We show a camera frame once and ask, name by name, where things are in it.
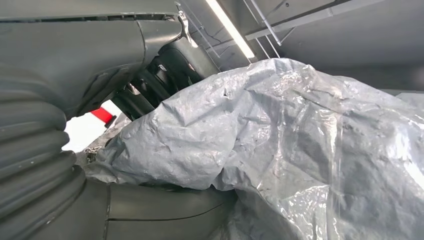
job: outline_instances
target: cable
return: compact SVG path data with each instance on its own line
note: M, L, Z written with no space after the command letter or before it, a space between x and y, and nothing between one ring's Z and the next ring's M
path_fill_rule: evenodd
M213 40L217 41L218 43L220 43L220 44L222 44L222 43L223 43L221 40L216 39L214 36L210 35L210 34L206 31L206 29L205 29L205 27L204 27L204 26L200 26L200 30L203 30L203 32L204 32L204 33L205 33L208 37L210 37L211 39L213 39ZM194 32L191 32L191 33L190 33L190 35L195 34L195 33L197 33L197 32L198 32L197 30L196 30L196 31L194 31Z
M215 40L215 41L218 41L220 44L222 44L222 43L223 43L221 40L216 39L214 36L210 35L210 34L206 31L206 29L205 29L204 27L202 27L201 29L203 29L203 32L204 32L206 35L208 35L211 39L213 39L213 40Z

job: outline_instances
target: gray ceiling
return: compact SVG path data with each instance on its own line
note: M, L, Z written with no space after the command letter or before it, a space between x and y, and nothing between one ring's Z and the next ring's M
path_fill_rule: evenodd
M270 13L267 19L271 24L305 13L332 1L256 0L265 15ZM281 7L273 11L282 2ZM220 42L231 39L225 29L221 30L223 26L204 0L182 0L182 3L183 7L191 9L191 12L190 10L186 10L186 12L193 24L197 27L204 27L200 31L211 45L216 46ZM257 23L255 21L243 0L221 0L220 3L242 34L255 32L265 26L262 22ZM256 10L253 8L252 11L255 17L260 20ZM374 66L378 67L378 71L382 71L384 67L390 69L394 67L402 68L404 73L405 71L415 71L424 63L423 23L424 0L383 0L379 3L298 26L285 39L282 46L278 46L274 40L272 42L274 46L278 47L278 52L281 55L311 64L317 69L329 73L342 75L345 73L345 75L356 77L355 73L360 72L361 68L372 69ZM193 38L199 44L205 48L209 47L201 34L195 32L196 29L193 26L190 27L190 31L194 32ZM278 36L282 39L286 33L287 31L279 32ZM268 54L271 57L276 57L266 38L261 37L259 40ZM256 52L258 60L266 58L255 40L249 41L249 44ZM220 57L217 57L212 49L209 49L208 52L222 70L249 64L236 45L227 49L217 47L216 52L221 55ZM408 79L412 78L413 74L409 73L409 75L408 77L405 76L404 82L413 81L413 79ZM382 83L380 85L381 88L399 88L399 84ZM408 88L420 88L420 86L424 88L424 83L413 84Z

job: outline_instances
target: crumpled plastic sheet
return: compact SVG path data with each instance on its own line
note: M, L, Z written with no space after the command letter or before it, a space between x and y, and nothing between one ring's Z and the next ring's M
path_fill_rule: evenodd
M230 240L422 240L424 113L355 79L270 59L130 123L92 178L236 189Z

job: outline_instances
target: fluorescent light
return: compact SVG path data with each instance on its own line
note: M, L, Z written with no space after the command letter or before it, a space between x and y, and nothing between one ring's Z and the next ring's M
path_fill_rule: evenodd
M226 28L226 30L231 35L232 39L234 39L235 43L241 49L246 58L251 59L255 57L255 54L252 52L251 48L248 46L246 41L243 39L242 35L240 35L239 31L237 31L236 27L233 25L231 20L225 14L224 10L218 4L217 0L206 0L209 7L216 14L218 19L221 21L222 25Z

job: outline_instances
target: gray plastic housing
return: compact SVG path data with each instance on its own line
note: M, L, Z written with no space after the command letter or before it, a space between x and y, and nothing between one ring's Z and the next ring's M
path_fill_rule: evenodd
M86 180L73 165L75 154L62 151L69 140L67 120L97 109L163 46L181 37L178 21L109 16L127 10L177 16L174 1L125 0L120 8L116 3L2 3L2 240L208 239L237 199L232 191L167 191ZM89 16L106 18L86 20Z

